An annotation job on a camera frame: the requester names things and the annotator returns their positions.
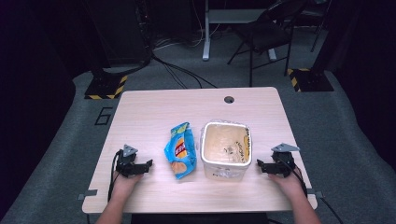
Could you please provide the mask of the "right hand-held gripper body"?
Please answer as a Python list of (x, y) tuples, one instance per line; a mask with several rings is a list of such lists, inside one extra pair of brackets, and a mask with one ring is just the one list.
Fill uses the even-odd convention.
[(276, 164), (276, 173), (282, 174), (284, 177), (290, 175), (290, 173), (295, 169), (296, 164), (292, 156), (292, 151), (299, 151), (300, 149), (295, 146), (291, 146), (286, 143), (281, 143), (272, 148), (273, 151), (273, 161)]

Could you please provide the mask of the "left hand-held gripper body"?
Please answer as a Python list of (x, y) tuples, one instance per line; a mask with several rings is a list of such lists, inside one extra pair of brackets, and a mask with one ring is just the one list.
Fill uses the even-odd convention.
[(116, 171), (125, 177), (128, 177), (130, 175), (142, 175), (134, 173), (135, 167), (144, 167), (134, 162), (136, 158), (136, 153), (136, 148), (124, 145), (123, 149), (120, 149), (118, 152)]

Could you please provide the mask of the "blue chip bag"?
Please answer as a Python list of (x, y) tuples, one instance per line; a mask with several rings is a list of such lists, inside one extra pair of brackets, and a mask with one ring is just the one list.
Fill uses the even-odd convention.
[(195, 169), (197, 162), (195, 142), (188, 122), (181, 123), (171, 130), (171, 137), (164, 148), (164, 155), (176, 179), (189, 175)]

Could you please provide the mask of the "white plastic bin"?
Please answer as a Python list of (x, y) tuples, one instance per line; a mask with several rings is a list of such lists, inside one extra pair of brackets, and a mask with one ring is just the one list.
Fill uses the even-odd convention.
[(200, 141), (205, 176), (219, 181), (241, 181), (252, 162), (251, 145), (247, 125), (222, 120), (208, 122)]

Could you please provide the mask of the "person's right hand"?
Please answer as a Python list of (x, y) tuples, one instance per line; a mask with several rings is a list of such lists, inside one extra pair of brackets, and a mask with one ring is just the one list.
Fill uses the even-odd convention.
[(268, 177), (280, 187), (288, 199), (293, 201), (304, 197), (300, 180), (295, 175), (279, 177), (278, 175), (269, 174)]

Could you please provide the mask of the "person's left hand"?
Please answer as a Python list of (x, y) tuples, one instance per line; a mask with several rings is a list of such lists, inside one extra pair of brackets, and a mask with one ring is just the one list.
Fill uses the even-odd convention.
[(111, 199), (115, 200), (127, 200), (134, 190), (134, 186), (140, 181), (143, 175), (132, 175), (125, 177), (115, 172), (113, 179), (113, 190), (111, 193)]

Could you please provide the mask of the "black striped stand base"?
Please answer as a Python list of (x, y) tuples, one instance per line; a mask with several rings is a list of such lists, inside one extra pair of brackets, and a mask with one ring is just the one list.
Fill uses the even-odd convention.
[(323, 73), (315, 74), (310, 69), (289, 69), (291, 85), (297, 92), (333, 91), (332, 84)]
[(85, 99), (117, 99), (123, 90), (127, 76), (94, 77), (84, 93)]

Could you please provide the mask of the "black folding chair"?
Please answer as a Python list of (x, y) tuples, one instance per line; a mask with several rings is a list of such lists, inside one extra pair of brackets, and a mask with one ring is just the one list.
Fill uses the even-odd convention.
[[(294, 25), (306, 6), (307, 0), (276, 0), (255, 21), (233, 27), (235, 34), (241, 39), (241, 44), (227, 64), (230, 64), (236, 55), (247, 52), (249, 54), (249, 86), (253, 84), (253, 71), (271, 63), (285, 60), (284, 76), (287, 75)], [(283, 46), (287, 47), (284, 57), (268, 63), (254, 64), (254, 53), (263, 54), (269, 49)]]

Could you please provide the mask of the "white desk frame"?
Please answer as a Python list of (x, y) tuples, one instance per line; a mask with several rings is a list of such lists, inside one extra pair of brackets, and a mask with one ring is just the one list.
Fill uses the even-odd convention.
[(210, 25), (237, 24), (255, 21), (259, 18), (263, 8), (259, 9), (211, 9), (209, 0), (205, 0), (205, 43), (202, 60), (207, 62), (210, 55)]

